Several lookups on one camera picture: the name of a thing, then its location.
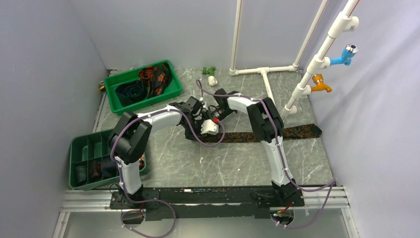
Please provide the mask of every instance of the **black cloth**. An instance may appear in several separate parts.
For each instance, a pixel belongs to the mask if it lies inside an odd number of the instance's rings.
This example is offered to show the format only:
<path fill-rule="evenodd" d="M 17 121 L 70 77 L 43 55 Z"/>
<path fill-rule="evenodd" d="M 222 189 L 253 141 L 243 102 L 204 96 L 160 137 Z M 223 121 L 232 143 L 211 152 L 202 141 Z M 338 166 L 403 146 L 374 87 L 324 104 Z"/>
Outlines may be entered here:
<path fill-rule="evenodd" d="M 136 80 L 119 85 L 116 88 L 115 93 L 117 94 L 121 105 L 127 107 L 145 99 L 147 96 L 147 89 L 141 81 Z"/>

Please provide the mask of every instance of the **blue faucet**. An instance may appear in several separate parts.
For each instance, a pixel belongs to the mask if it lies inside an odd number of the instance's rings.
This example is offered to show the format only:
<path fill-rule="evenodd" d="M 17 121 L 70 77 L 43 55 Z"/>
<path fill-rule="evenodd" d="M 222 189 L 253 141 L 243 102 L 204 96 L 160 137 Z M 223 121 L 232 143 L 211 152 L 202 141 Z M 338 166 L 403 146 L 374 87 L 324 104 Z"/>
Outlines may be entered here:
<path fill-rule="evenodd" d="M 334 65 L 334 64 L 344 64 L 349 66 L 352 63 L 352 57 L 357 53 L 358 49 L 355 45 L 352 44 L 348 44 L 346 45 L 346 47 L 343 50 L 343 53 L 341 54 L 340 57 L 335 58 L 335 59 L 331 59 L 331 63 L 329 64 Z"/>

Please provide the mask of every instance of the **green toy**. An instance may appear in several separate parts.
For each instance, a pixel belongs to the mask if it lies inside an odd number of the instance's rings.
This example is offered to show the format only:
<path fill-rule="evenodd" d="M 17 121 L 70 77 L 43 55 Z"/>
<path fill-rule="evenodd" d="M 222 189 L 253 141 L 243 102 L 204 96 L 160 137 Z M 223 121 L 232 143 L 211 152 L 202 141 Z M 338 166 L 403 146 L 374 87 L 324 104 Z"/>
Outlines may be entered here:
<path fill-rule="evenodd" d="M 209 75 L 209 85 L 210 86 L 215 86 L 217 84 L 217 80 L 214 77 L 214 71 L 216 70 L 216 67 L 211 67 L 211 68 L 206 68 L 203 67 L 203 74 L 208 74 Z"/>
<path fill-rule="evenodd" d="M 216 67 L 206 68 L 203 67 L 203 74 L 209 74 L 210 76 L 214 76 L 214 71 L 216 70 Z"/>

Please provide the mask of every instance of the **faucet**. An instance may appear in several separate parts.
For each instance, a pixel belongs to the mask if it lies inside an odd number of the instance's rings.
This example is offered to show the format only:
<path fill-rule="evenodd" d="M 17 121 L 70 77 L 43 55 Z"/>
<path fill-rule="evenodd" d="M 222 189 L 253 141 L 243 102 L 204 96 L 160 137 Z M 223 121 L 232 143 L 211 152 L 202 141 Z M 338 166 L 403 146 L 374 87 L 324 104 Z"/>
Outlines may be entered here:
<path fill-rule="evenodd" d="M 312 81 L 314 81 L 316 86 L 311 87 L 311 92 L 325 90 L 327 91 L 327 93 L 329 93 L 332 91 L 332 89 L 328 85 L 324 84 L 324 77 L 322 76 L 322 74 L 315 74 L 312 77 Z"/>
<path fill-rule="evenodd" d="M 359 50 L 357 49 L 355 45 L 353 44 L 346 45 L 340 57 L 331 59 L 330 66 L 334 64 L 342 64 L 342 63 L 344 65 L 349 66 L 352 63 L 352 57 L 357 53 L 357 51 Z"/>

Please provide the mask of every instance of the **brown mat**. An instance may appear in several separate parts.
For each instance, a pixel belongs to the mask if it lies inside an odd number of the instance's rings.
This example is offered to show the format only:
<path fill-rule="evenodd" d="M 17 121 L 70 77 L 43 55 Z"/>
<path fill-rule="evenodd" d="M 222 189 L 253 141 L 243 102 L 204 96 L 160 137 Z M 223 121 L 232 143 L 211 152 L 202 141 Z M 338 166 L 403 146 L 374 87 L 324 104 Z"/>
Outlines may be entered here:
<path fill-rule="evenodd" d="M 319 138 L 322 130 L 315 124 L 299 125 L 283 129 L 283 140 L 299 140 Z M 216 143 L 220 140 L 222 134 L 207 134 L 200 140 L 204 143 Z M 259 142 L 253 132 L 228 132 L 224 136 L 222 143 L 253 143 Z"/>

